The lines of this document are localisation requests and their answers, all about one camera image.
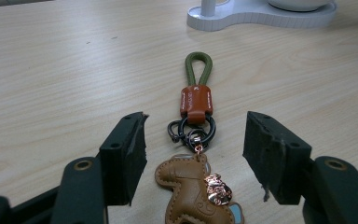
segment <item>keychain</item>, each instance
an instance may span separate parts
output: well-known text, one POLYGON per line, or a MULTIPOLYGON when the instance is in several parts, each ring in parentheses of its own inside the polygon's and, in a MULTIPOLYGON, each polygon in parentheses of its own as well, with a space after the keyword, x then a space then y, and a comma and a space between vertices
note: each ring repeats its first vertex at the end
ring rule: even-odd
POLYGON ((193 52, 186 57, 188 86, 182 89, 180 112, 182 119, 168 125, 168 134, 174 143, 182 141, 193 155, 175 155, 163 162, 155 172, 156 182, 173 190, 165 214, 166 224, 243 224, 241 206, 231 202, 232 191, 218 174, 211 175, 211 166, 204 154, 214 137, 211 90, 206 81, 211 74, 212 59, 203 52, 193 52), (197 85, 192 62, 205 63, 197 85), (202 125, 209 123, 206 132, 202 125), (177 126, 177 133, 172 130, 177 126))

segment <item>rose gold charm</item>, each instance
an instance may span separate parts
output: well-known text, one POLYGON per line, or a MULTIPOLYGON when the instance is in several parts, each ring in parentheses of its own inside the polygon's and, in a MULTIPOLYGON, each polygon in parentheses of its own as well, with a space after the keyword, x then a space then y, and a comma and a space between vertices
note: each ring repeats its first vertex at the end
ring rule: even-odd
POLYGON ((231 189, 220 179, 220 177, 220 175, 215 174, 209 175, 204 179, 207 184, 208 199, 211 203, 216 205, 228 204, 232 198, 231 189))

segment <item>light wood surface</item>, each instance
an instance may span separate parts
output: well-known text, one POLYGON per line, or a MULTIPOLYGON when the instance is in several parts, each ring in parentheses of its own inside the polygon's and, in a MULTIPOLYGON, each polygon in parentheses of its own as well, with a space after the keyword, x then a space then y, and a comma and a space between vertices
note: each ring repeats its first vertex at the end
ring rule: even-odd
POLYGON ((186 55, 204 51, 213 58, 213 173, 233 189, 247 223, 303 223, 302 203, 262 202, 241 156, 246 113, 277 119, 313 146, 313 159, 334 156, 358 169, 358 1, 337 0, 337 15, 322 29, 239 24, 213 33, 186 26, 187 10, 199 4, 0 7, 0 195, 14 206, 56 187, 68 162, 94 156, 119 119, 144 111, 148 164, 132 206, 110 207, 110 223, 163 223, 172 193, 154 171, 188 153, 166 125, 179 119, 186 55))

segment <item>black key ring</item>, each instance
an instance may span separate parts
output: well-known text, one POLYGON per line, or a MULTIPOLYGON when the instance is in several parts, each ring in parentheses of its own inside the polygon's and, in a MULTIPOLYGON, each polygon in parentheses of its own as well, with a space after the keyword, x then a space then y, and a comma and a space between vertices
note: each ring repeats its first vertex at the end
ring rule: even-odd
POLYGON ((211 115, 206 114, 205 118, 210 126, 209 131, 207 133, 200 126, 188 124, 187 117, 184 117, 181 120, 175 120, 168 125, 168 134, 170 135, 174 143, 178 143, 179 140, 182 140, 183 144, 190 147, 193 151, 195 151, 195 142, 194 139, 191 138, 191 136, 194 134, 199 134, 202 146, 204 149, 206 149, 209 142, 211 142, 214 137, 214 134, 216 133, 216 124, 211 115), (172 126, 174 125, 178 126, 178 134, 175 134, 172 130, 172 126), (192 130, 188 133, 185 133, 185 126, 190 127, 192 130))

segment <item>green braided loop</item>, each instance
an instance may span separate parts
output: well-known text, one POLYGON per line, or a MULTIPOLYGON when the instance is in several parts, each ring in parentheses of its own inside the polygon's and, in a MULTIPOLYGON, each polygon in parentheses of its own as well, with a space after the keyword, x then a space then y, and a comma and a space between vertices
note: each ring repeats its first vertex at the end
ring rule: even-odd
POLYGON ((189 86, 196 85, 196 77, 194 76, 193 71, 193 61, 200 60, 205 63, 205 68, 202 72, 199 85, 206 85, 206 81, 208 80, 209 75, 212 71, 212 59, 211 57, 204 52, 192 52, 187 55, 185 60, 187 80, 189 86))

